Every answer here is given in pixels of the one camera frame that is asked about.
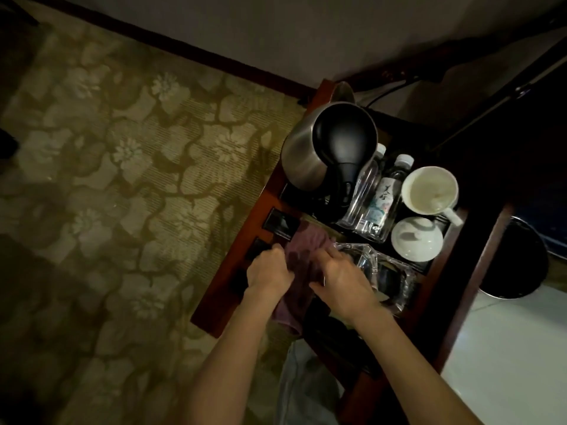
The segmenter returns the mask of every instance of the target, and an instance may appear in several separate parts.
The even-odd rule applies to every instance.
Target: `black kettle lid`
[[[374,154],[378,133],[363,108],[347,102],[328,106],[313,125],[313,146],[327,165],[364,165]]]

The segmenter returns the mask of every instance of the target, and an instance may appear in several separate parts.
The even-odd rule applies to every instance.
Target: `hand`
[[[292,271],[287,270],[284,249],[275,243],[271,250],[264,250],[252,261],[246,271],[248,289],[262,299],[277,304],[287,292],[294,278]]]
[[[359,318],[373,310],[390,314],[380,305],[366,276],[348,255],[334,247],[319,249],[314,255],[325,276],[325,286],[317,282],[309,286],[332,311],[355,327]]]

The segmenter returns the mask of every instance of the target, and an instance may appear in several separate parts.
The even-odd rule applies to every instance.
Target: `carpet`
[[[17,2],[41,25],[0,12],[21,146],[0,174],[0,419],[157,424],[215,344],[189,317],[303,109]],[[271,423],[290,342],[268,326],[246,423]]]

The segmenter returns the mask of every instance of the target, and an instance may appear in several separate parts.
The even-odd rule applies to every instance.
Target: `white bottle cap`
[[[411,168],[411,166],[413,165],[413,158],[409,155],[406,155],[405,153],[401,153],[400,155],[397,156],[394,165],[397,165],[398,163],[408,164]]]
[[[386,146],[384,146],[382,143],[378,143],[376,145],[376,153],[379,153],[381,156],[384,156],[384,154],[386,153]]]

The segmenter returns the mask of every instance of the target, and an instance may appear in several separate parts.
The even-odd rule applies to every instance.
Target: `dark wood baseboard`
[[[309,86],[260,70],[256,67],[247,66],[246,64],[233,59],[213,54],[212,52],[196,48],[188,43],[137,27],[136,25],[122,22],[104,13],[95,12],[66,0],[32,1],[52,7],[61,12],[78,17],[93,25],[97,25],[98,27],[106,28],[107,30],[115,33],[125,35],[155,48],[165,50],[212,68],[217,68],[218,70],[225,71],[231,75],[238,76],[239,78],[250,80],[267,88],[272,88],[297,99],[315,94],[315,89],[310,88]]]

